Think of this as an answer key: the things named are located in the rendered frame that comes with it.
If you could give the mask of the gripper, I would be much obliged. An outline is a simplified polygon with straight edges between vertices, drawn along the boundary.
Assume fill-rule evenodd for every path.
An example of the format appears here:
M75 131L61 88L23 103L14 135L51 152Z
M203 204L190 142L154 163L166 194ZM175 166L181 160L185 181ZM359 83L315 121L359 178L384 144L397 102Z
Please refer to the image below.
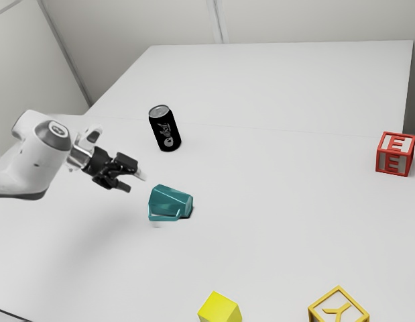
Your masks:
M132 175L142 181L147 179L136 159L121 152L117 152L116 157L112 159L104 149L98 146L95 146L93 155L82 171L91 176L92 181L101 187L107 190L117 189L126 193L131 191L131 187L121 182L117 178L118 176Z

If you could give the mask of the teal faceted mug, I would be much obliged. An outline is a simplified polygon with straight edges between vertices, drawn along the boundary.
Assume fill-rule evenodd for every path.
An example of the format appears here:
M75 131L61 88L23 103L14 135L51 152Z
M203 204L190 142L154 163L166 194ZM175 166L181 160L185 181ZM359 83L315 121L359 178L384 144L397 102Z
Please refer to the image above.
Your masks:
M152 189L147 205L150 221L188 219L192 210L193 196L162 184Z

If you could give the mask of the black drink can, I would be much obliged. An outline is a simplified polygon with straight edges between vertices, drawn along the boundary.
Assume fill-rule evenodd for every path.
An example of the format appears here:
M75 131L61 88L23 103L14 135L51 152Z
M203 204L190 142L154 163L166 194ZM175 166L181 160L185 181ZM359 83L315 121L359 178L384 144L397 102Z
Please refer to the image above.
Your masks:
M177 150L182 140L172 110L167 105L157 105L149 110L148 118L161 151Z

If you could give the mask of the plain yellow block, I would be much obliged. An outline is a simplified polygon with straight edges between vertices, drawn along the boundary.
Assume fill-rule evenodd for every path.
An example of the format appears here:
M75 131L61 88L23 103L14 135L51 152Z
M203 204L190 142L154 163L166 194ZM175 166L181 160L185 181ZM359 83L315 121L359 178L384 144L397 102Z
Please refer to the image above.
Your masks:
M243 322L239 305L216 291L212 291L197 315L200 322Z

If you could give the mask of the yellow letter block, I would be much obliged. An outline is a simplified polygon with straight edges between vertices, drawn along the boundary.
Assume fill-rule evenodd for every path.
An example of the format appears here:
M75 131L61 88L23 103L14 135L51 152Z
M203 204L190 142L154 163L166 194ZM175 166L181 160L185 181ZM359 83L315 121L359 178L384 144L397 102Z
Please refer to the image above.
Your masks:
M369 313L340 285L308 306L309 322L369 322Z

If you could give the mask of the red letter block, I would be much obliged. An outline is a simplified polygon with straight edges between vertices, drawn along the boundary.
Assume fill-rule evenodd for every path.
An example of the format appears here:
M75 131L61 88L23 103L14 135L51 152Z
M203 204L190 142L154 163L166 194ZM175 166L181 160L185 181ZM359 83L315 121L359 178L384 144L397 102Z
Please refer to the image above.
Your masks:
M385 131L376 150L375 171L407 177L414 157L415 135Z

